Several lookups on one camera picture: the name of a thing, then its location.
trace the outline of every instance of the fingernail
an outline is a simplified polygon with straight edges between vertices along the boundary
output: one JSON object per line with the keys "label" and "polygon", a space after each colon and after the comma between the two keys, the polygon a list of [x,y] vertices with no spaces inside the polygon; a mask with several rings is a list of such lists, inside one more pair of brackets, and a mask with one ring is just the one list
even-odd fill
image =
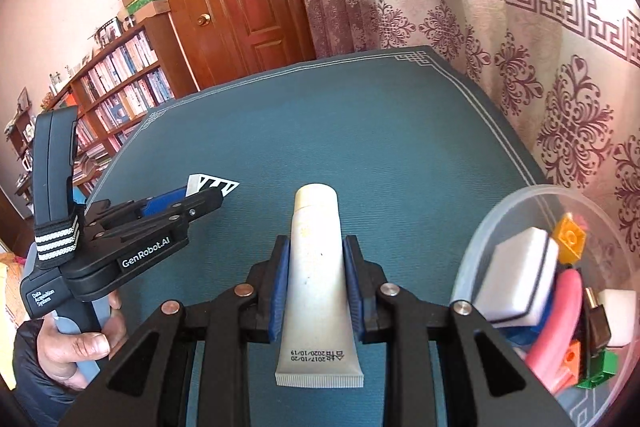
{"label": "fingernail", "polygon": [[94,344],[96,355],[106,356],[109,354],[111,346],[109,345],[107,337],[105,337],[102,333],[94,333],[92,343]]}

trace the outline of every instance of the brass door knob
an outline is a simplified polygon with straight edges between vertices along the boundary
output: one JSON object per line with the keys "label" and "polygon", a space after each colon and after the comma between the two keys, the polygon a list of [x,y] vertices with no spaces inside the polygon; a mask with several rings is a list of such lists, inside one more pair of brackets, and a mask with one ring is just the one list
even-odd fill
{"label": "brass door knob", "polygon": [[203,13],[200,17],[198,17],[198,26],[206,26],[211,22],[211,15],[208,13]]}

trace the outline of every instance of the cream-colored cap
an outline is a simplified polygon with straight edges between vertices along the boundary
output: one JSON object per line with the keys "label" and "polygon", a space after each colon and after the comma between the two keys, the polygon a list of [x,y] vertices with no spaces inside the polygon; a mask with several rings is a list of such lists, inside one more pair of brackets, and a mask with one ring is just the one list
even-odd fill
{"label": "cream-colored cap", "polygon": [[305,206],[322,205],[330,210],[338,212],[338,194],[329,185],[312,183],[300,187],[296,192],[296,201],[293,205],[293,212],[297,212]]}

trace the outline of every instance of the beige curtain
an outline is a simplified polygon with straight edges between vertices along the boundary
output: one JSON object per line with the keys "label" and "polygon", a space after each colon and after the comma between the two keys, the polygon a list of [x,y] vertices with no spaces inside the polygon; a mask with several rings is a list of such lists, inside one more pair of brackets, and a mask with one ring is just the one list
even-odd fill
{"label": "beige curtain", "polygon": [[634,0],[306,0],[321,57],[428,44],[479,84],[549,181],[583,191],[640,267]]}

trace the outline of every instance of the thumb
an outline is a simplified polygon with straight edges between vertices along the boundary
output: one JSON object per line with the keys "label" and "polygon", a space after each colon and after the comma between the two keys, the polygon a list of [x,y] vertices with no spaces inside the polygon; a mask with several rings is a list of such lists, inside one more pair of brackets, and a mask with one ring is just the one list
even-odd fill
{"label": "thumb", "polygon": [[80,335],[55,335],[50,346],[49,358],[56,363],[84,362],[99,360],[109,354],[107,337],[102,333],[81,333]]}

